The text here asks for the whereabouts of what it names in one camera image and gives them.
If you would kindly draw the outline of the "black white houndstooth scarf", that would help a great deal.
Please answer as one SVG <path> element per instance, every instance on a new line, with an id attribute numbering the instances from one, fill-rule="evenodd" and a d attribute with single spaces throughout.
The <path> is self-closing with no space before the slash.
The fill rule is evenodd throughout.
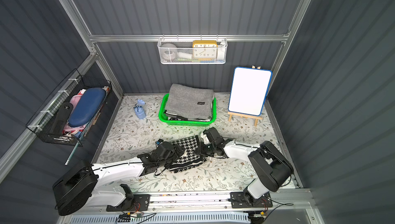
<path id="1" fill-rule="evenodd" d="M 192 136 L 171 142 L 172 145 L 184 148 L 184 154 L 169 166 L 170 172 L 179 173 L 202 165 L 206 159 L 200 154 L 199 137 Z"/>

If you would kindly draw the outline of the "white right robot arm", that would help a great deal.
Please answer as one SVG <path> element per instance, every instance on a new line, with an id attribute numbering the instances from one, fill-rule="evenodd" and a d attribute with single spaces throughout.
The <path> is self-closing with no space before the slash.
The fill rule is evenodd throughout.
<path id="1" fill-rule="evenodd" d="M 256 178 L 242 196 L 231 200 L 237 205 L 252 207 L 268 192 L 276 192 L 294 174 L 292 164 L 269 141 L 252 145 L 225 139 L 214 127 L 201 132 L 200 140 L 197 153 L 204 157 L 238 159 L 252 165 Z"/>

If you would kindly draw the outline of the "grey black checked scarf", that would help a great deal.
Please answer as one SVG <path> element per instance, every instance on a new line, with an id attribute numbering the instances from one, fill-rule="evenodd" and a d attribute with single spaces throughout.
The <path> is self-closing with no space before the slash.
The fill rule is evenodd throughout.
<path id="1" fill-rule="evenodd" d="M 188 119 L 182 116 L 178 116 L 176 114 L 171 114 L 168 111 L 164 112 L 165 116 L 167 116 L 170 120 L 179 120 L 179 121 L 196 121 L 196 122 L 209 122 L 211 121 L 211 118 L 209 119 Z"/>

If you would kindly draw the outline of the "dark grey scarf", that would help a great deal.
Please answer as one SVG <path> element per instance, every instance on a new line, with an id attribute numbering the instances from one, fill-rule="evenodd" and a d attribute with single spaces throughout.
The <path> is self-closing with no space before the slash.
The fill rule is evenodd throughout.
<path id="1" fill-rule="evenodd" d="M 212 118 L 214 97 L 212 89 L 173 84 L 165 110 L 188 119 L 209 119 Z"/>

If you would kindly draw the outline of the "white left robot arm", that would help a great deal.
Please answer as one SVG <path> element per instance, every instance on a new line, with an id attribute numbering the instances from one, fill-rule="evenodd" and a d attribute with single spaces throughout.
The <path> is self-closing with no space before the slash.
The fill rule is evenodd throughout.
<path id="1" fill-rule="evenodd" d="M 159 140 L 156 149 L 129 160 L 108 164 L 80 161 L 53 184 L 55 209 L 60 216 L 73 214 L 83 207 L 101 205 L 107 206 L 110 212 L 128 211 L 135 206 L 135 197 L 126 184 L 109 191 L 102 190 L 102 186 L 152 174 L 160 167 L 168 169 L 184 153 L 183 146 Z"/>

